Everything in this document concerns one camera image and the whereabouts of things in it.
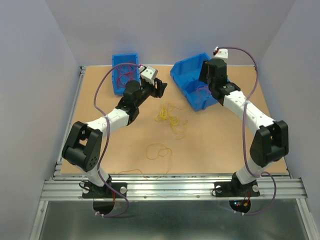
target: beige table surface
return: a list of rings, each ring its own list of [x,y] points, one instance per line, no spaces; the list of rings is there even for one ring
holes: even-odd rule
[[[111,134],[108,149],[101,163],[102,168],[111,174],[134,169],[140,169],[144,174],[164,174],[167,171],[169,174],[233,173],[242,168],[242,121],[218,103],[194,112],[170,76],[172,66],[155,68],[158,69],[157,77],[168,83],[163,97],[149,97],[139,107],[140,114],[131,125]],[[93,98],[98,84],[109,69],[109,66],[86,68],[73,122],[85,123],[101,117],[93,106]],[[227,73],[230,81],[236,83],[245,95],[254,86],[256,73],[251,66],[229,66]],[[101,86],[97,105],[109,113],[119,100],[120,98],[114,95],[110,74]],[[177,139],[182,135],[176,135],[168,121],[155,121],[163,101],[171,101],[175,106],[182,108],[175,109],[172,113],[179,117],[180,122],[188,121],[183,139]],[[265,114],[269,114],[260,86],[257,87],[251,101]],[[248,128],[246,132],[249,154],[253,135]],[[149,160],[146,157],[146,148],[153,143],[161,143],[171,148],[171,160],[169,154]],[[152,147],[148,154],[155,157],[159,149],[160,147]],[[287,172],[283,159],[268,170],[272,173]],[[78,174],[80,171],[64,160],[61,173]],[[139,174],[137,170],[129,173]]]

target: open blue container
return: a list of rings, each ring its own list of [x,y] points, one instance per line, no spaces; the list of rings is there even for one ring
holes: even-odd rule
[[[117,64],[123,63],[138,63],[138,54],[137,53],[128,53],[128,54],[116,54],[112,55],[112,67],[116,66]],[[124,75],[125,73],[129,73],[133,71],[131,77]],[[140,83],[140,74],[138,67],[130,66],[130,65],[123,65],[119,69],[115,69],[112,71],[112,86],[113,92],[115,95],[122,96],[124,94],[125,85],[126,83],[132,78],[132,80],[136,80]]]
[[[170,71],[173,81],[195,112],[218,102],[212,97],[208,85],[199,81],[202,64],[204,60],[210,59],[208,54],[203,52],[176,62]]]

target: bolt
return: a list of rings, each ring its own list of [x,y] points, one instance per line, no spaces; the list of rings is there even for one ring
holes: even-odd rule
[[[127,189],[125,186],[120,187],[120,193],[125,194],[127,192]]]
[[[253,186],[252,186],[252,190],[253,190],[255,193],[259,192],[259,187],[258,187],[258,185],[253,185]]]

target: gray floor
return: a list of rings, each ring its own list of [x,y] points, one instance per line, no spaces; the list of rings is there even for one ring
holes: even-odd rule
[[[269,201],[252,201],[251,212]],[[228,206],[228,201],[133,202],[124,217],[101,218],[94,215],[90,201],[50,202],[40,239],[308,239],[294,199],[276,200],[268,211],[256,216],[234,214],[224,208]]]

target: white arm segment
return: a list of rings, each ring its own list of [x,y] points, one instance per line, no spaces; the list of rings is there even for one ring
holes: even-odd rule
[[[125,127],[128,125],[129,115],[121,109],[116,109],[116,108],[113,109],[109,114],[107,114],[107,117],[109,118],[109,121],[110,121],[110,133],[114,132],[115,130],[121,127]],[[97,120],[87,122],[87,124],[88,124],[88,127],[92,129],[100,130],[102,132],[102,139],[107,137],[108,124],[104,116],[98,118]],[[91,183],[99,187],[103,187],[105,185],[98,175],[98,164],[96,164],[94,168],[88,172],[84,171],[81,167],[78,167],[78,169],[80,169],[81,173],[84,176],[86,176]],[[106,173],[102,168],[100,168],[99,171],[101,173],[102,178],[105,181],[107,181],[107,179],[109,178],[109,174]]]
[[[233,91],[224,97],[223,106],[230,109],[235,115],[238,116],[238,118],[242,120],[244,116],[246,99],[247,98],[242,91]],[[255,105],[248,101],[246,109],[246,125],[253,135],[260,128],[260,126],[267,127],[272,124],[274,124],[274,120],[271,117],[265,115]],[[260,176],[260,174],[272,164],[273,162],[269,163],[265,167],[260,167],[259,165],[255,164],[251,157],[248,161],[248,167],[250,171],[256,176]],[[246,166],[243,166],[243,168],[237,171],[236,176],[242,185],[256,180],[256,178],[248,172]]]

